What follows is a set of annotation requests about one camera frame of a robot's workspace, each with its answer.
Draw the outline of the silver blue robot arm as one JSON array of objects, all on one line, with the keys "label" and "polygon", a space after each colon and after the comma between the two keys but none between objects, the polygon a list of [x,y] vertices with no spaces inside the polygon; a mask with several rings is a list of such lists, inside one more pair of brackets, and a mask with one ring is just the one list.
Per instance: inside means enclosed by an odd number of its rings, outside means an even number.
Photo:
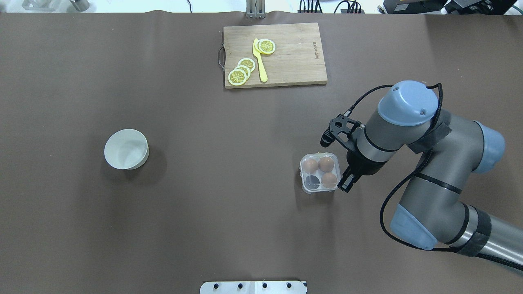
[{"label": "silver blue robot arm", "polygon": [[413,249],[477,257],[522,271],[522,229],[460,201],[469,176],[492,170],[505,152],[504,137],[475,120],[442,108],[443,87],[405,80],[387,89],[362,123],[352,105],[324,133],[347,149],[338,183],[349,192],[377,173],[402,147],[420,154],[415,169],[385,197],[380,225],[392,240]]}]

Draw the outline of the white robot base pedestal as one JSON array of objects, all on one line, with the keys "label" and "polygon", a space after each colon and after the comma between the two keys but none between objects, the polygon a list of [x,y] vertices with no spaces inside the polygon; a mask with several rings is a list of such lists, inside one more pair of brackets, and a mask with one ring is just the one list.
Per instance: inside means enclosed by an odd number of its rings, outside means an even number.
[{"label": "white robot base pedestal", "polygon": [[208,281],[200,294],[307,294],[305,281]]}]

